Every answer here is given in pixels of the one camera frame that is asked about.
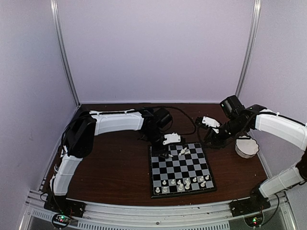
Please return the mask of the white chess king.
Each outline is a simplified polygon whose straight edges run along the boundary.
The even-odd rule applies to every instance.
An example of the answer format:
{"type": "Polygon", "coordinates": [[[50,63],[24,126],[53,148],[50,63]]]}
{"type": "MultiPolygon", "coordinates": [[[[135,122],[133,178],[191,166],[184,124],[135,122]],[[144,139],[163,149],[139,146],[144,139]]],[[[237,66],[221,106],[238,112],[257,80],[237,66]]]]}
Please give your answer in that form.
{"type": "Polygon", "coordinates": [[[189,179],[189,178],[187,178],[187,179],[185,180],[185,189],[186,189],[186,190],[189,190],[189,189],[190,189],[190,179],[189,179]]]}

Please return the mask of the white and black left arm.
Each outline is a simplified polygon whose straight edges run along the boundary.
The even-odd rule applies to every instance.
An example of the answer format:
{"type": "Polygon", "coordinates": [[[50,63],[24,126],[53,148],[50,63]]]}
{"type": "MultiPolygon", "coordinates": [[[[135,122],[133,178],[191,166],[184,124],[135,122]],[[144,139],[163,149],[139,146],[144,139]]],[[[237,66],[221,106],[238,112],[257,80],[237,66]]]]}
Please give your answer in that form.
{"type": "Polygon", "coordinates": [[[177,133],[164,134],[161,131],[171,121],[171,114],[164,108],[157,111],[153,108],[82,111],[68,124],[61,139],[60,162],[55,166],[48,192],[51,206],[59,213],[69,209],[66,195],[70,181],[79,163],[92,152],[96,136],[117,131],[141,131],[160,155],[164,154],[167,145],[181,141],[177,133]]]}

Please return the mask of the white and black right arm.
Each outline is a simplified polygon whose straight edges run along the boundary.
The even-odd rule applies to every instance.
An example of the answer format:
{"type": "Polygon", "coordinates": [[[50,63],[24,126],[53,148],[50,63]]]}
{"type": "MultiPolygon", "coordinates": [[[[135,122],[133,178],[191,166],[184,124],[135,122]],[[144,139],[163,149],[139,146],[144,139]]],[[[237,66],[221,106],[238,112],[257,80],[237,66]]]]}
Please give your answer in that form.
{"type": "Polygon", "coordinates": [[[208,149],[223,149],[239,142],[254,145],[267,179],[256,185],[246,200],[249,211],[257,211],[264,200],[307,183],[307,124],[254,104],[245,107],[237,96],[224,99],[220,107],[227,117],[220,122],[210,115],[198,118],[197,132],[208,149]]]}

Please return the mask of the white scalloped bowl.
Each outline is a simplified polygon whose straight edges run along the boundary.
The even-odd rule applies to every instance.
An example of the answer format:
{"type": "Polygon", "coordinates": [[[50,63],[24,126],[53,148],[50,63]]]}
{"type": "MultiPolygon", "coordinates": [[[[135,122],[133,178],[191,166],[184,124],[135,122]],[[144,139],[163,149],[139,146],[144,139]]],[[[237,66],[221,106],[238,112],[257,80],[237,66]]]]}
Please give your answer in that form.
{"type": "Polygon", "coordinates": [[[235,141],[235,151],[240,157],[249,159],[259,152],[259,145],[251,136],[240,136],[235,141]]]}

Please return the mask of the black and white chessboard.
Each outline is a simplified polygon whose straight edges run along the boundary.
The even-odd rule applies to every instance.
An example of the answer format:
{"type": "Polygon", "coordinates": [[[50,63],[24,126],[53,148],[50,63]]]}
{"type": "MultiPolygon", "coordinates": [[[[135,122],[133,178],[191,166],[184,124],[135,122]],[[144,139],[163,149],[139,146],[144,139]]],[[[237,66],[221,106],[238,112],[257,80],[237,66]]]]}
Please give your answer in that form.
{"type": "Polygon", "coordinates": [[[149,175],[151,183],[151,198],[168,198],[189,194],[201,194],[208,192],[215,192],[217,186],[213,177],[213,173],[209,166],[209,161],[204,148],[200,143],[187,143],[185,145],[171,145],[169,146],[169,154],[173,155],[172,158],[160,158],[151,156],[151,147],[149,152],[149,175]],[[182,149],[187,147],[190,149],[190,154],[178,154],[182,149]],[[205,187],[201,187],[200,177],[204,177],[206,181],[205,187]],[[197,182],[193,182],[193,178],[197,177],[197,182]],[[185,189],[185,180],[190,179],[190,189],[185,189]],[[177,181],[181,180],[183,183],[183,190],[177,189],[177,181]],[[156,193],[156,188],[160,188],[160,193],[156,193]],[[167,192],[163,192],[163,187],[167,187],[167,192]]]}

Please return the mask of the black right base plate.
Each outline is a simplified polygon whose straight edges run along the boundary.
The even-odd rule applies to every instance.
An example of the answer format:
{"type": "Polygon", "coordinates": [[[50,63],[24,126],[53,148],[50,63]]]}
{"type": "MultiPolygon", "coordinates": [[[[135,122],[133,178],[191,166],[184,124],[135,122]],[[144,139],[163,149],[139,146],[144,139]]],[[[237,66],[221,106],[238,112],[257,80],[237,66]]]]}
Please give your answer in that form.
{"type": "Polygon", "coordinates": [[[269,201],[264,200],[260,203],[252,202],[251,198],[246,198],[242,200],[235,199],[229,203],[230,210],[233,217],[247,215],[255,212],[260,212],[261,210],[268,209],[271,207],[269,201]]]}

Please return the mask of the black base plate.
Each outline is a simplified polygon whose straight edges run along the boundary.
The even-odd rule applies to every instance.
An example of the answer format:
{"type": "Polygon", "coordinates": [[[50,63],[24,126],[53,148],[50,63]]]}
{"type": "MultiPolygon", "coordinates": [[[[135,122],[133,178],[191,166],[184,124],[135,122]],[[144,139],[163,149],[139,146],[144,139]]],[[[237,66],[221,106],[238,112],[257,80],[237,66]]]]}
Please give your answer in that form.
{"type": "Polygon", "coordinates": [[[64,201],[55,202],[53,198],[46,201],[44,209],[50,210],[55,213],[61,213],[69,217],[82,218],[85,211],[86,204],[84,202],[73,201],[64,199],[64,201]]]}
{"type": "Polygon", "coordinates": [[[229,203],[230,210],[233,217],[247,215],[255,212],[260,212],[261,210],[268,209],[271,207],[269,201],[264,200],[260,203],[252,202],[251,198],[246,198],[242,200],[235,199],[229,203]]]}

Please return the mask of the aluminium front rail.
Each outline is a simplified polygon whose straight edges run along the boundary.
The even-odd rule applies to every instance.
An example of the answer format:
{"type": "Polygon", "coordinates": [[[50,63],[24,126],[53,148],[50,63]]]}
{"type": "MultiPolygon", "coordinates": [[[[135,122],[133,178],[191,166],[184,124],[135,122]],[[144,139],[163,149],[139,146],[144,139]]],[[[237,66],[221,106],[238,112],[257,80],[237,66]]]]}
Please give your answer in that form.
{"type": "MultiPolygon", "coordinates": [[[[28,193],[17,230],[56,230],[51,224],[55,212],[44,209],[40,191],[28,193]]],[[[183,206],[120,206],[86,202],[83,217],[73,217],[64,230],[297,230],[286,194],[270,198],[271,207],[262,211],[261,228],[250,227],[248,215],[234,217],[230,202],[183,206]]]]}

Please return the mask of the left aluminium frame post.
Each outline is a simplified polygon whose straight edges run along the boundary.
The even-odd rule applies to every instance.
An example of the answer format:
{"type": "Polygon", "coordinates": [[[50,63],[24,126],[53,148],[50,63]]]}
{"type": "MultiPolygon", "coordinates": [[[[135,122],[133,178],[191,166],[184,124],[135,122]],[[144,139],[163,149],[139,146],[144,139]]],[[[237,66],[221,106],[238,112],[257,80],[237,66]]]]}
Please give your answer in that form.
{"type": "Polygon", "coordinates": [[[63,33],[62,33],[61,23],[60,23],[58,1],[51,0],[50,6],[51,6],[51,13],[52,13],[54,25],[55,25],[57,40],[59,44],[60,57],[61,57],[61,61],[63,64],[64,73],[65,73],[65,76],[68,82],[68,86],[69,86],[69,90],[72,94],[74,103],[77,107],[79,107],[81,104],[80,104],[80,101],[79,101],[79,98],[76,92],[75,84],[72,79],[71,69],[70,69],[69,62],[68,62],[68,56],[67,56],[67,52],[65,49],[64,38],[63,38],[63,33]]]}

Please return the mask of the aluminium frame post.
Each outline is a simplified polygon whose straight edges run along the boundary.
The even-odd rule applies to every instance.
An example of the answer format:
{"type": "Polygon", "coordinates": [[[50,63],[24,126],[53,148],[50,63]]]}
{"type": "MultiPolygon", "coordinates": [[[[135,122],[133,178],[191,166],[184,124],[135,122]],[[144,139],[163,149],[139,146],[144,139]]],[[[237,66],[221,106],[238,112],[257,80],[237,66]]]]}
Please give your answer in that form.
{"type": "Polygon", "coordinates": [[[243,91],[244,82],[247,76],[248,68],[250,65],[251,57],[252,57],[252,51],[253,51],[254,44],[256,41],[256,37],[257,37],[257,32],[258,32],[259,22],[260,22],[261,5],[262,5],[261,0],[254,0],[246,51],[245,51],[245,55],[243,59],[241,72],[239,75],[238,84],[236,87],[236,92],[235,92],[235,95],[238,98],[240,97],[243,91]]]}
{"type": "Polygon", "coordinates": [[[55,25],[57,40],[59,44],[60,57],[61,57],[61,61],[63,64],[64,73],[65,73],[65,76],[68,82],[68,86],[69,86],[69,90],[72,94],[74,103],[77,107],[79,107],[81,104],[80,104],[80,101],[79,101],[79,98],[76,92],[75,84],[72,79],[71,69],[70,69],[69,62],[68,62],[68,56],[67,56],[67,52],[65,49],[64,38],[63,38],[63,33],[62,33],[61,23],[60,23],[58,1],[51,0],[50,6],[51,6],[51,13],[52,13],[54,25],[55,25]]]}

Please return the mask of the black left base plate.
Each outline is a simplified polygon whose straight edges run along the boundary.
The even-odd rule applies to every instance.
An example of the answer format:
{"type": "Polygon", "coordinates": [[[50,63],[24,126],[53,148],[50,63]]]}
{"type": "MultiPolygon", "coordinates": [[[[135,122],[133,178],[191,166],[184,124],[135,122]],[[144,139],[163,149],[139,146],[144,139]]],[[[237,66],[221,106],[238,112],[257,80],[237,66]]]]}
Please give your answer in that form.
{"type": "Polygon", "coordinates": [[[73,201],[64,199],[64,201],[55,202],[53,198],[46,201],[44,209],[50,210],[55,213],[61,213],[69,217],[82,218],[85,211],[86,204],[84,202],[73,201]]]}

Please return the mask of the right aluminium frame post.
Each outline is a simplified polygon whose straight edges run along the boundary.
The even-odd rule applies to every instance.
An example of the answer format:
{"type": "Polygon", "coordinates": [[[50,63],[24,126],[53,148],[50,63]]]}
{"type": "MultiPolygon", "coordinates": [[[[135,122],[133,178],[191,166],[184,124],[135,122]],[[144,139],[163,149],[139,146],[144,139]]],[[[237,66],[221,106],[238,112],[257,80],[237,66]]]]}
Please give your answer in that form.
{"type": "Polygon", "coordinates": [[[245,55],[243,59],[241,72],[239,75],[238,84],[236,87],[236,92],[235,92],[235,95],[238,98],[240,97],[243,91],[244,82],[247,76],[248,68],[250,65],[251,57],[252,57],[252,51],[253,51],[254,44],[256,41],[256,37],[257,37],[257,32],[258,32],[259,22],[260,22],[261,5],[262,5],[261,0],[254,0],[246,51],[245,51],[245,55]]]}

